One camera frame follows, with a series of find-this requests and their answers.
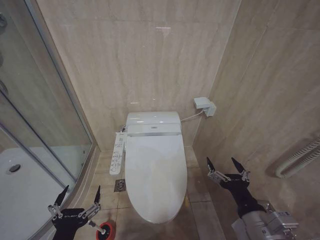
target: shower enclosure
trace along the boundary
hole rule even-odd
[[[0,0],[1,239],[28,239],[50,219],[92,147],[51,57],[26,3]]]

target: toilet bowl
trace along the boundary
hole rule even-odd
[[[187,190],[177,112],[131,112],[126,120],[125,182],[132,206],[151,223],[172,220]]]

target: electrical outlet box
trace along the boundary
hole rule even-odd
[[[193,99],[196,109],[203,109],[207,117],[213,116],[217,109],[216,105],[207,97],[195,97]]]

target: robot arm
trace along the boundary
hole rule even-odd
[[[76,231],[87,223],[104,235],[102,239],[107,239],[108,234],[106,234],[106,230],[97,226],[90,220],[98,213],[99,210],[101,210],[101,205],[99,203],[100,186],[96,192],[93,205],[87,210],[83,208],[65,208],[60,211],[59,207],[65,198],[68,187],[69,186],[66,186],[66,188],[58,195],[54,205],[48,206],[48,210],[52,215],[51,221],[56,228],[53,240],[73,240]]]
[[[250,194],[249,171],[233,157],[232,162],[239,174],[223,174],[216,171],[207,157],[208,177],[227,189],[237,204],[239,219],[232,224],[238,240],[294,240],[293,229],[298,223],[288,212],[276,212],[265,208]]]

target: toilet lid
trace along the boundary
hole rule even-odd
[[[173,219],[187,190],[182,135],[127,137],[125,183],[142,218],[158,224]]]

